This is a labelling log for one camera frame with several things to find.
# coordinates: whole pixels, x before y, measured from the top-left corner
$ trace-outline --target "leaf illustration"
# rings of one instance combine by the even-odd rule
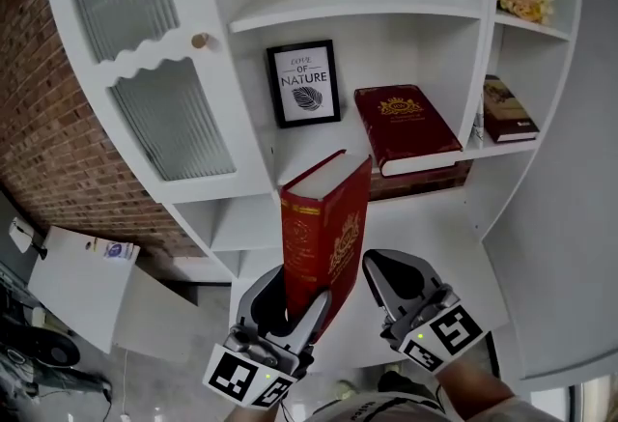
[[[316,111],[322,105],[322,93],[313,87],[298,87],[292,94],[296,104],[306,111]]]

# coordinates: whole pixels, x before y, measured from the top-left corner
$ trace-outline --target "gray sleeve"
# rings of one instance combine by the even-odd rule
[[[532,407],[520,398],[511,398],[474,415],[467,422],[560,422],[553,415]]]

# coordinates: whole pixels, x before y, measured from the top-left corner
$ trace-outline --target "red book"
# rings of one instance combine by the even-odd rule
[[[370,157],[339,151],[281,189],[288,317],[299,317],[330,289],[332,304],[319,336],[356,281],[371,167]]]
[[[416,86],[358,89],[354,101],[385,177],[405,173],[411,158],[415,171],[453,164],[452,153],[462,150],[457,137]]]

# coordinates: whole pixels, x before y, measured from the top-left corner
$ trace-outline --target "brick wall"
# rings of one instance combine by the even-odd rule
[[[0,77],[0,183],[39,226],[202,255],[105,135],[47,0],[0,0]]]

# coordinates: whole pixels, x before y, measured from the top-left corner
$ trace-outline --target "book spine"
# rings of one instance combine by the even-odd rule
[[[288,317],[305,312],[320,287],[323,202],[281,193],[283,268]]]
[[[500,122],[494,117],[490,110],[485,109],[484,126],[493,142],[498,142],[500,138]]]
[[[376,164],[378,165],[378,168],[381,171],[382,167],[384,166],[384,163],[388,161],[388,159],[386,158],[386,153],[379,147],[379,144],[376,141],[376,138],[373,134],[374,128],[367,121],[365,115],[363,114],[363,108],[361,107],[361,103],[359,103],[358,100],[356,101],[356,109],[358,109],[358,114],[360,115],[360,119],[362,120],[363,125],[365,126],[365,131],[367,132],[367,138],[369,139],[369,144],[371,144],[371,149],[374,152],[374,156],[376,157]]]
[[[483,99],[483,93],[481,93],[481,100],[476,108],[476,114],[474,115],[474,136],[476,137],[479,148],[483,147],[483,137],[485,136],[485,104]]]

